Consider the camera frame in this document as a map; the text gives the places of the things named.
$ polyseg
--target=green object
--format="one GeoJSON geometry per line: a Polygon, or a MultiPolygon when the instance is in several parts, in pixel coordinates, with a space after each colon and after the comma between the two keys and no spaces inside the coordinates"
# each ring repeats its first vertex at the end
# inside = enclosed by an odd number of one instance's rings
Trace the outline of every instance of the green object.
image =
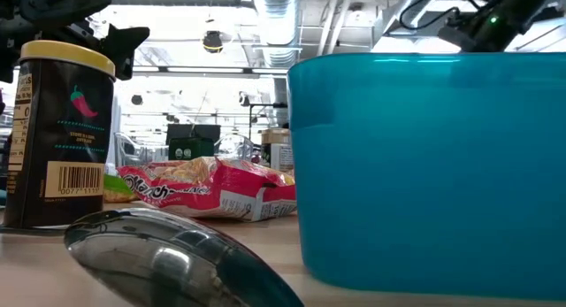
{"type": "Polygon", "coordinates": [[[133,196],[132,190],[124,183],[122,178],[111,176],[108,174],[104,175],[104,189],[113,192],[119,192],[120,194],[126,196],[133,196]]]}
{"type": "Polygon", "coordinates": [[[214,141],[206,138],[173,138],[169,141],[169,160],[192,160],[214,156],[214,141]]]}

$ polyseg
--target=red and white packaging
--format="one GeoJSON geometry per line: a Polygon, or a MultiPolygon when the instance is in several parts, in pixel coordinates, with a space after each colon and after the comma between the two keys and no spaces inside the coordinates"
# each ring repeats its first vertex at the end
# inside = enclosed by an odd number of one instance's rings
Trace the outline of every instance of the red and white packaging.
{"type": "Polygon", "coordinates": [[[248,161],[198,157],[118,172],[142,201],[181,216],[253,222],[296,210],[294,178],[248,161]]]}

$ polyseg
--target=barcode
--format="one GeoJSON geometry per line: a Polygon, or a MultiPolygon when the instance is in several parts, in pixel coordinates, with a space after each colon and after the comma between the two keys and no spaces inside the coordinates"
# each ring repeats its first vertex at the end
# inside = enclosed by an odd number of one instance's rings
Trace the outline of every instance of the barcode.
{"type": "Polygon", "coordinates": [[[100,188],[100,167],[61,166],[59,168],[59,191],[66,188],[100,188]]]}

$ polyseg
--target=green box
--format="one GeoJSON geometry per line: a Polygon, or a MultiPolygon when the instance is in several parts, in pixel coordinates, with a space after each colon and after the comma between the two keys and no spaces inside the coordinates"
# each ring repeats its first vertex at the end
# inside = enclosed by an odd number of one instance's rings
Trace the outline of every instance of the green box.
{"type": "Polygon", "coordinates": [[[206,138],[173,138],[169,141],[169,160],[192,160],[214,156],[214,141],[206,138]]]}

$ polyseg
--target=yellow lid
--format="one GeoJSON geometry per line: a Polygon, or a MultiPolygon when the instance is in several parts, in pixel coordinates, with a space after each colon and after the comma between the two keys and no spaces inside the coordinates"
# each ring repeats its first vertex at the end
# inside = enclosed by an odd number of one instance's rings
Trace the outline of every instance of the yellow lid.
{"type": "Polygon", "coordinates": [[[114,77],[114,63],[105,55],[94,50],[67,42],[31,41],[21,47],[19,60],[43,58],[67,61],[85,65],[114,77]]]}

